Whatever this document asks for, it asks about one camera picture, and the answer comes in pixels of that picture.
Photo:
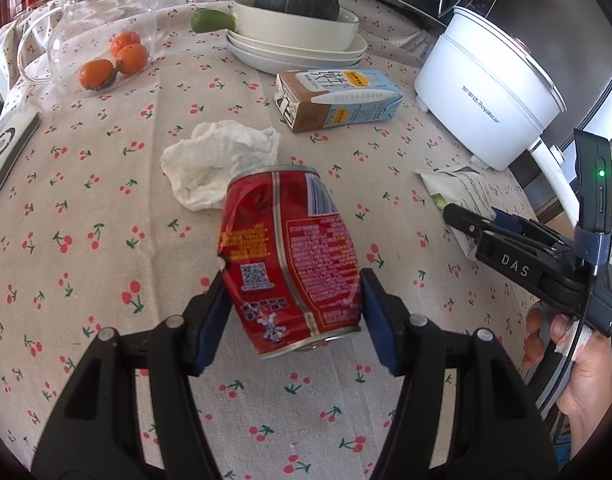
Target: white remote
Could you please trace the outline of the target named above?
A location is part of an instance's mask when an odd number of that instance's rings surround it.
[[[38,125],[39,114],[33,109],[17,112],[5,122],[0,120],[0,189]]]

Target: white electric pot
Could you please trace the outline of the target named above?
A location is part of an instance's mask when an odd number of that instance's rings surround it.
[[[566,111],[563,97],[519,43],[468,9],[455,7],[415,80],[417,102],[465,146],[474,161],[505,170],[524,150],[576,224],[579,204],[558,161],[540,140]]]

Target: barcode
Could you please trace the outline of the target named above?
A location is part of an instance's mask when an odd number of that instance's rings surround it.
[[[241,267],[241,279],[244,282],[242,290],[264,290],[273,288],[274,283],[270,282],[266,272],[265,263],[243,264]]]
[[[319,177],[314,173],[306,173],[308,185],[308,216],[331,215],[337,212],[333,200],[328,194]]]

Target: cherry print tablecloth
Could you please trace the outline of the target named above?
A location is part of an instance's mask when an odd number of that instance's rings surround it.
[[[373,0],[342,0],[371,45],[362,67],[388,74],[404,103],[389,122],[295,135],[272,102],[273,77],[234,59],[223,33],[189,31],[197,2],[228,4],[212,1],[160,0],[177,4],[158,11],[160,52],[127,85],[73,100],[19,82],[6,102],[6,112],[35,105],[42,120],[0,192],[0,435],[26,465],[100,328],[149,330],[215,275],[221,212],[184,209],[159,168],[162,150],[203,121],[274,126],[279,162],[320,171],[360,265],[388,292],[446,329],[489,326],[521,362],[528,294],[464,257],[414,174],[469,155],[415,106],[428,35]],[[32,63],[45,67],[45,56]],[[495,206],[532,215],[508,171],[485,177]],[[160,464],[147,377],[136,380],[145,453]],[[453,383],[447,373],[448,403]],[[214,364],[191,384],[224,478],[354,479],[372,471],[401,380],[379,364],[366,330],[260,360],[232,314]],[[449,429],[441,425],[436,462]]]

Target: orange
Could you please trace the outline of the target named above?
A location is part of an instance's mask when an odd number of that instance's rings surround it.
[[[141,42],[142,38],[140,38],[140,35],[137,34],[137,32],[134,32],[133,30],[126,30],[126,32],[122,32],[113,41],[111,41],[110,53],[117,57],[119,51],[125,46]]]
[[[117,54],[119,72],[124,75],[133,75],[141,72],[148,64],[148,50],[138,43],[126,45]]]
[[[86,90],[102,86],[113,72],[113,63],[108,59],[94,59],[80,68],[80,84]]]

